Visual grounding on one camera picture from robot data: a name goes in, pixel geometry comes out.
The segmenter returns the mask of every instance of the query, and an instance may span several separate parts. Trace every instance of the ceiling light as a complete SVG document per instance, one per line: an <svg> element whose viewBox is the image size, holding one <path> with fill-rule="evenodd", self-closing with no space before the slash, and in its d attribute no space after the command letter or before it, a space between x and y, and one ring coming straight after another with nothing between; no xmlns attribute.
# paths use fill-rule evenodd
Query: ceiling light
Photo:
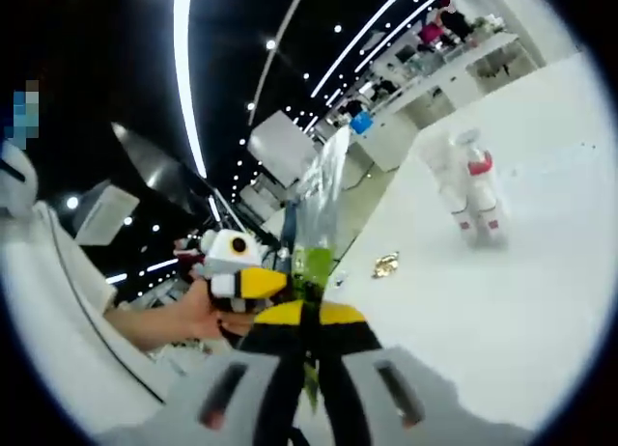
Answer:
<svg viewBox="0 0 618 446"><path fill-rule="evenodd" d="M125 279L126 279L126 274L119 274L113 277L107 277L105 279L105 282L107 282L108 284L117 284L118 282L122 282Z"/></svg>
<svg viewBox="0 0 618 446"><path fill-rule="evenodd" d="M191 81L189 78L189 7L191 0L174 0L174 63L176 66L176 81L181 99L184 128L189 139L189 148L197 172L206 178L206 166L202 158L200 139L197 136L193 102L191 99Z"/></svg>
<svg viewBox="0 0 618 446"><path fill-rule="evenodd" d="M334 101L334 99L336 99L337 96L339 96L339 94L341 94L341 89L337 89L335 92L333 92L332 96L330 96L330 98L328 99L326 106L330 106L332 102Z"/></svg>
<svg viewBox="0 0 618 446"><path fill-rule="evenodd" d="M320 89L323 87L323 85L326 83L326 81L328 80L328 78L330 77L330 75L337 70L337 68L339 67L339 65L341 65L341 62L344 61L344 59L348 56L348 54L350 53L350 51L354 48L355 45L357 45L360 40L363 39L363 37L365 36L365 34L371 29L371 27L374 25L374 23L376 21L378 21L378 19L390 8L391 5L393 5L395 2L397 2L398 0L387 0L384 5L382 5L379 10L377 12L374 13L374 15L369 19L369 21L367 21L365 23L365 25L361 28L360 31L358 31L358 33L356 33L356 36L354 36L354 39L351 40L351 42L348 44L348 46L346 48L344 48L344 50L339 54L339 56L337 57L337 59L333 62L333 64L330 66L330 68L328 69L328 71L326 72L326 74L323 76L322 79L320 79L320 82L318 83L318 85L316 86L316 88L313 90L313 92L311 93L311 98L314 98L318 92L320 91Z"/></svg>
<svg viewBox="0 0 618 446"><path fill-rule="evenodd" d="M369 63L371 58L376 56L378 52L391 40L393 39L397 33L399 33L408 23L410 23L413 19L419 16L427 7L430 7L436 0L428 0L424 4L422 4L418 9L416 9L410 16L408 16L402 23L393 29L388 36L385 36L384 39L374 47L369 55L365 57L365 59L360 62L360 64L355 68L354 72L359 72L362 68Z"/></svg>
<svg viewBox="0 0 618 446"><path fill-rule="evenodd" d="M166 267L167 265L174 265L178 262L178 258L174 258L173 260L164 261L163 263L159 263L158 265L151 265L146 267L146 272L152 272L157 269L161 269L162 267Z"/></svg>
<svg viewBox="0 0 618 446"><path fill-rule="evenodd" d="M365 83L365 85L363 87L361 87L360 89L358 89L358 92L360 94L364 94L366 93L369 89L371 89L373 87L374 83L369 81L367 83Z"/></svg>
<svg viewBox="0 0 618 446"><path fill-rule="evenodd" d="M69 197L67 199L67 208L68 209L76 209L79 206L79 200L77 197Z"/></svg>
<svg viewBox="0 0 618 446"><path fill-rule="evenodd" d="M214 202L214 198L212 198L212 195L210 195L209 197L209 205L211 205L211 211L212 215L214 216L214 220L216 222L221 222L221 216L219 215L219 210L216 208L216 203Z"/></svg>
<svg viewBox="0 0 618 446"><path fill-rule="evenodd" d="M308 130L311 130L311 128L313 127L313 125L316 123L317 120L318 120L318 117L316 116L313 120L311 120L311 123L309 123L307 127L304 128L303 132L306 133Z"/></svg>

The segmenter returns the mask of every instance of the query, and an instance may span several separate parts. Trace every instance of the clear plastic bag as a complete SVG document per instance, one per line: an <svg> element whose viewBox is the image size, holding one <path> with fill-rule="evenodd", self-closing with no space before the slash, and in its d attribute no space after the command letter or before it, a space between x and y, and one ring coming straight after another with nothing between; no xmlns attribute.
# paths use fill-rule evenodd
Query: clear plastic bag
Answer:
<svg viewBox="0 0 618 446"><path fill-rule="evenodd" d="M337 239L337 204L341 192L350 129L333 135L296 188L296 240L293 275L299 291L308 285L323 293Z"/></svg>

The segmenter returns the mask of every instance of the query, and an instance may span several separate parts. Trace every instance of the person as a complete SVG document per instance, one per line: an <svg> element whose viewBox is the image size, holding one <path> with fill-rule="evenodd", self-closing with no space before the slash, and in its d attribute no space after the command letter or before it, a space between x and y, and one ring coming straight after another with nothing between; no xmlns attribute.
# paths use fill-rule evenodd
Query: person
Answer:
<svg viewBox="0 0 618 446"><path fill-rule="evenodd" d="M360 100L353 98L346 104L346 111L354 118L364 110Z"/></svg>
<svg viewBox="0 0 618 446"><path fill-rule="evenodd" d="M225 313L214 308L207 282L193 280L176 303L145 310L109 308L105 319L143 352L196 339L222 339L225 332L243 336L253 322L252 314Z"/></svg>
<svg viewBox="0 0 618 446"><path fill-rule="evenodd" d="M393 95L397 92L398 87L393 84L393 81L389 81L388 79L380 78L379 83L376 85L376 91L384 91L385 94Z"/></svg>
<svg viewBox="0 0 618 446"><path fill-rule="evenodd" d="M474 42L470 37L473 33L472 27L466 21L464 14L454 7L451 0L438 0L435 24L445 27L460 38L462 42Z"/></svg>

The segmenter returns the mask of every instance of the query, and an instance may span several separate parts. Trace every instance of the white desk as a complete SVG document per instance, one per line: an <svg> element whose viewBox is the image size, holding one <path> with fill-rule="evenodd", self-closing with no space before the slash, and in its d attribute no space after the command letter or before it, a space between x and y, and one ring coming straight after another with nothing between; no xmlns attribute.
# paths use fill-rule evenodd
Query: white desk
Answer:
<svg viewBox="0 0 618 446"><path fill-rule="evenodd" d="M339 265L348 278L327 297L418 359L427 419L413 444L522 444L491 439L520 434L496 424L538 431L585 375L616 298L616 127L602 93L578 54L423 129ZM511 212L502 251L464 245L415 154L472 126ZM399 270L371 279L393 251Z"/></svg>
<svg viewBox="0 0 618 446"><path fill-rule="evenodd" d="M418 78L412 79L405 86L403 86L400 91L395 93L393 97L385 103L379 105L374 110L374 114L376 117L395 114L412 101L427 94L435 87L439 87L444 91L444 93L453 102L453 106L455 106L455 108L468 105L475 99L481 98L482 93L476 85L476 82L474 82L474 84L469 82L470 79L474 79L467 73L466 68L488 56L495 50L503 48L510 43L516 42L517 40L517 35L509 33L498 33L491 36L486 41L481 42L477 47L471 48L467 52L447 63L434 74L421 78L420 80ZM469 97L466 97L466 93L460 90L461 87L457 87L453 84L453 82L457 81L463 83L463 86L469 87L469 91L467 92Z"/></svg>
<svg viewBox="0 0 618 446"><path fill-rule="evenodd" d="M476 79L467 67L495 50L518 40L517 35L498 33L475 48L455 58L434 74L414 79L374 110L374 125L362 136L353 135L382 171L399 167L418 133L418 127L406 113L398 113L417 98L439 87L455 109L480 100L484 96Z"/></svg>

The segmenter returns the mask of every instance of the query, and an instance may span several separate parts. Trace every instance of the white panel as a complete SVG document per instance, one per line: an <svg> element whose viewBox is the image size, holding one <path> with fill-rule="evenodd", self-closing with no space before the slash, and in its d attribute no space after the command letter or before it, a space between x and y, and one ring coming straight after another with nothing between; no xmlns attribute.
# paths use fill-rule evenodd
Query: white panel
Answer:
<svg viewBox="0 0 618 446"><path fill-rule="evenodd" d="M109 245L125 224L139 199L115 185L98 197L75 236L80 245Z"/></svg>
<svg viewBox="0 0 618 446"><path fill-rule="evenodd" d="M425 405L450 405L452 417L428 415L411 443L515 444L489 433L542 429L594 360L616 302L618 218L616 125L600 84L576 55L423 129L339 265L346 286L326 298L356 306L385 347L427 366ZM511 205L498 251L464 244L416 154L476 126ZM371 279L393 251L399 269Z"/></svg>
<svg viewBox="0 0 618 446"><path fill-rule="evenodd" d="M376 120L357 142L382 171L390 171L402 164L417 132L411 120L395 114Z"/></svg>
<svg viewBox="0 0 618 446"><path fill-rule="evenodd" d="M311 139L281 111L253 129L248 149L285 187L300 179L316 157Z"/></svg>
<svg viewBox="0 0 618 446"><path fill-rule="evenodd" d="M283 230L283 223L286 220L286 211L285 209L280 209L275 214L273 214L267 222L262 225L262 229L270 232L277 238L281 236L281 231Z"/></svg>
<svg viewBox="0 0 618 446"><path fill-rule="evenodd" d="M269 219L274 214L274 208L250 185L240 192L240 198L262 219Z"/></svg>

